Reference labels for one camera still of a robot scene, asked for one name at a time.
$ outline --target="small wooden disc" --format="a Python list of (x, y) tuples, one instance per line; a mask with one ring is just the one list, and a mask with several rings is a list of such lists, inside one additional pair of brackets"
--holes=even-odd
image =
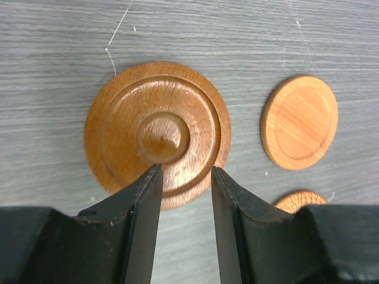
[(326, 204), (326, 200), (321, 195), (312, 191), (298, 191), (283, 197), (274, 206), (294, 214), (301, 207), (308, 204)]
[(296, 77), (270, 96), (261, 119), (262, 144), (277, 165), (305, 169), (326, 153), (337, 123), (337, 102), (330, 87), (315, 77)]
[(163, 164), (162, 209), (210, 186), (229, 152), (230, 119), (217, 89), (196, 71), (156, 62), (128, 69), (93, 101), (84, 126), (89, 166), (110, 193)]

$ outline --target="wooden coin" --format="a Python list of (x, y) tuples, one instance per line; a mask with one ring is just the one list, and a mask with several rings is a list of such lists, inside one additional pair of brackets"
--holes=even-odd
[(230, 139), (217, 89), (196, 71), (166, 62), (142, 64), (109, 81), (84, 127), (87, 161), (109, 193), (163, 164), (162, 209), (181, 206), (210, 186), (211, 167), (224, 165)]
[(262, 144), (277, 165), (305, 169), (326, 153), (337, 123), (337, 102), (330, 87), (315, 77), (296, 77), (270, 96), (261, 119)]
[(283, 211), (294, 214), (305, 205), (325, 203), (325, 198), (315, 192), (298, 191), (283, 197), (274, 205)]

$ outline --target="wooden disc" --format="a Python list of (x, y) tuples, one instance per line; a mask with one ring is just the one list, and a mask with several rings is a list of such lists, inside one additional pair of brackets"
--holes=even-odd
[(93, 101), (84, 126), (89, 166), (110, 193), (163, 164), (162, 209), (181, 206), (210, 186), (213, 165), (229, 152), (230, 119), (217, 89), (175, 63), (120, 73)]
[(337, 123), (337, 102), (330, 87), (315, 77), (296, 77), (270, 96), (261, 119), (262, 144), (277, 165), (305, 169), (326, 153)]
[(294, 214), (305, 205), (325, 203), (325, 198), (315, 192), (298, 191), (283, 197), (274, 205), (283, 211)]

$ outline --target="gray wood grain surface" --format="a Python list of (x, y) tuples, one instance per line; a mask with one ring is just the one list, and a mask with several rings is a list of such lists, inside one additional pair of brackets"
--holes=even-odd
[[(107, 196), (82, 129), (114, 76), (105, 48), (128, 4), (0, 0), (0, 205), (76, 214)], [(232, 121), (225, 169), (261, 198), (304, 188), (379, 204), (378, 12), (376, 0), (134, 0), (109, 51), (117, 72), (164, 60), (206, 76)], [(275, 86), (298, 74), (330, 85), (339, 125), (321, 161), (290, 172), (267, 158), (259, 119)], [(152, 283), (220, 283), (210, 192), (161, 214)]]

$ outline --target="flat wooden circle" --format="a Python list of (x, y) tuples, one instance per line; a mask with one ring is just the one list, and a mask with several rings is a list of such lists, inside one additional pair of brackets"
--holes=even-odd
[(163, 164), (162, 209), (210, 186), (229, 152), (230, 118), (217, 89), (196, 71), (156, 62), (128, 69), (93, 101), (84, 126), (89, 166), (110, 193)]
[(337, 123), (337, 102), (330, 87), (315, 77), (296, 77), (270, 96), (261, 119), (262, 144), (277, 165), (305, 169), (326, 153)]
[(326, 204), (326, 200), (321, 195), (312, 191), (298, 191), (283, 197), (274, 206), (294, 214), (301, 207), (308, 204)]

